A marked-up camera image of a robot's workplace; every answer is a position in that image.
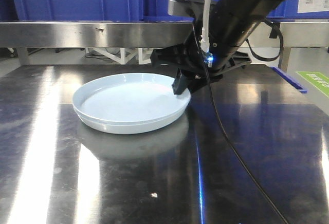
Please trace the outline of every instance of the wire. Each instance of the wire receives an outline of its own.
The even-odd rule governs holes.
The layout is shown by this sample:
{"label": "wire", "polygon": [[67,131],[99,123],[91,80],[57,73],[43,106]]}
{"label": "wire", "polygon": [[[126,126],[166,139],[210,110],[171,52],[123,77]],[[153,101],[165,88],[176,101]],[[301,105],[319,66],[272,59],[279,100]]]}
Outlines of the wire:
{"label": "wire", "polygon": [[263,21],[266,25],[271,27],[277,33],[277,35],[280,39],[280,50],[279,50],[278,55],[276,57],[273,57],[273,58],[262,57],[262,56],[256,54],[255,51],[252,50],[252,48],[250,46],[250,42],[249,42],[248,39],[246,40],[246,42],[247,42],[247,44],[250,48],[250,52],[251,52],[252,56],[254,56],[257,60],[266,61],[266,62],[275,61],[283,52],[283,35],[282,35],[282,32],[281,32],[280,28],[278,26],[276,26],[274,23],[272,23],[271,21],[269,21],[267,19],[264,19]]}
{"label": "wire", "polygon": [[108,61],[108,60],[111,60],[110,58],[108,57],[98,57],[98,56],[92,56],[92,54],[86,54],[86,51],[84,52],[84,56],[85,58],[93,58],[93,59],[99,59],[99,60],[103,60],[103,61]]}
{"label": "wire", "polygon": [[203,14],[203,27],[202,27],[202,40],[201,49],[204,52],[209,51],[209,14],[210,14],[211,0],[205,0],[204,14]]}
{"label": "wire", "polygon": [[259,182],[256,180],[255,176],[253,175],[253,173],[251,172],[251,170],[249,169],[249,167],[246,165],[246,163],[244,162],[244,160],[242,159],[241,155],[238,153],[238,151],[236,150],[234,144],[232,143],[232,141],[230,140],[230,138],[228,137],[222,120],[220,118],[218,109],[216,107],[216,103],[215,103],[215,99],[213,96],[213,91],[212,91],[212,87],[211,87],[211,81],[210,81],[210,76],[209,76],[209,72],[207,69],[207,66],[204,62],[203,56],[202,56],[202,52],[200,50],[197,38],[196,38],[196,34],[195,34],[195,28],[194,28],[194,24],[193,24],[193,34],[194,34],[194,39],[195,39],[195,43],[198,49],[198,53],[200,56],[200,60],[205,72],[205,76],[206,76],[206,80],[207,80],[207,86],[208,86],[208,91],[209,91],[209,95],[210,95],[210,100],[213,106],[213,109],[215,111],[216,114],[216,119],[217,122],[221,128],[222,134],[226,140],[226,142],[229,144],[229,146],[231,147],[231,149],[233,150],[234,154],[236,155],[237,159],[239,160],[240,164],[242,165],[242,167],[245,169],[245,171],[247,172],[247,174],[249,175],[249,177],[251,178],[251,180],[253,181],[253,183],[257,186],[258,190],[261,192],[261,194],[264,196],[264,198],[269,202],[269,204],[272,206],[272,208],[275,210],[275,212],[281,217],[281,219],[283,220],[283,222],[285,224],[289,224],[289,222],[287,221],[287,219],[281,214],[280,210],[276,207],[276,205],[274,204],[274,202],[271,200],[271,198],[267,195],[267,193],[265,192],[265,190],[263,189],[263,187],[259,184]]}

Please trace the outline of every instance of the metal rail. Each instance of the metal rail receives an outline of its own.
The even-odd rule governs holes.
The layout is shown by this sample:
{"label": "metal rail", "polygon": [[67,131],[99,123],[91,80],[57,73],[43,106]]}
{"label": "metal rail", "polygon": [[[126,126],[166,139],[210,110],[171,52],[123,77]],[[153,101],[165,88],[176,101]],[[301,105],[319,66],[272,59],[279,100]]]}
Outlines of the metal rail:
{"label": "metal rail", "polygon": [[[329,47],[329,20],[278,20],[284,36],[279,65],[286,70],[293,47]],[[2,22],[0,47],[17,48],[22,65],[29,64],[27,47],[163,48],[185,41],[192,29],[183,22]],[[252,47],[278,47],[271,28],[261,23],[249,37]]]}

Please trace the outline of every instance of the floor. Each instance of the floor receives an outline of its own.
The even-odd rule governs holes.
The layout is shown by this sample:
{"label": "floor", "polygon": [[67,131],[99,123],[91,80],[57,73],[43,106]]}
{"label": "floor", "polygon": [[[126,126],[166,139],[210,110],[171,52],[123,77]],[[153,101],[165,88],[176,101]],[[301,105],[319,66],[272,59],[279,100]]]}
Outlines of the floor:
{"label": "floor", "polygon": [[[273,57],[278,52],[277,48],[256,48],[254,50],[264,57]],[[308,93],[305,95],[309,100],[329,115],[329,98],[296,73],[296,71],[319,71],[329,77],[329,53],[327,50],[328,48],[292,49],[287,73],[306,87]],[[249,52],[249,49],[242,48],[240,51]],[[253,59],[253,57],[251,58],[253,63],[263,63]],[[75,48],[64,49],[59,53],[55,53],[54,49],[45,48],[30,55],[30,60],[32,64],[118,64],[113,60],[86,58],[84,50]],[[128,64],[137,64],[137,59],[132,59]],[[278,60],[266,64],[278,66]],[[19,66],[18,58],[0,58],[0,77]]]}

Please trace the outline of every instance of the stainless steel table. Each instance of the stainless steel table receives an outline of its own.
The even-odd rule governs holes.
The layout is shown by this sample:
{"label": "stainless steel table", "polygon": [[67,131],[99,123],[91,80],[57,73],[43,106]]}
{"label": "stainless steel table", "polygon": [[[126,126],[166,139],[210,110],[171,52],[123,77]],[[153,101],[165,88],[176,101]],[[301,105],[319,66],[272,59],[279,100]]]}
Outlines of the stainless steel table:
{"label": "stainless steel table", "polygon": [[[28,65],[0,78],[0,223],[283,223],[223,139],[205,88],[155,132],[81,123],[74,91],[132,71],[175,74]],[[328,116],[265,65],[213,86],[229,136],[283,217],[328,223]]]}

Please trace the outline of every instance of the black arm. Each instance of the black arm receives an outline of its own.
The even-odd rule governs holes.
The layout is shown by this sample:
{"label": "black arm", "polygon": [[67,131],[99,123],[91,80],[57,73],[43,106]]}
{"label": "black arm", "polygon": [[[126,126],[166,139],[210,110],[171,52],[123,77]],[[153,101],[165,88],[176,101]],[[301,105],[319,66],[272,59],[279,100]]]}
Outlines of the black arm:
{"label": "black arm", "polygon": [[[213,6],[209,16],[209,51],[214,59],[208,68],[213,81],[218,81],[225,71],[250,63],[245,55],[241,57],[235,54],[237,49],[282,1],[284,0],[219,0]],[[184,2],[186,14],[194,17],[195,34],[199,41],[202,28],[200,1],[181,2]],[[181,94],[187,87],[193,92],[204,84],[203,67],[193,31],[183,44],[154,50],[151,61],[153,65],[177,66],[177,77],[173,84],[175,94]]]}

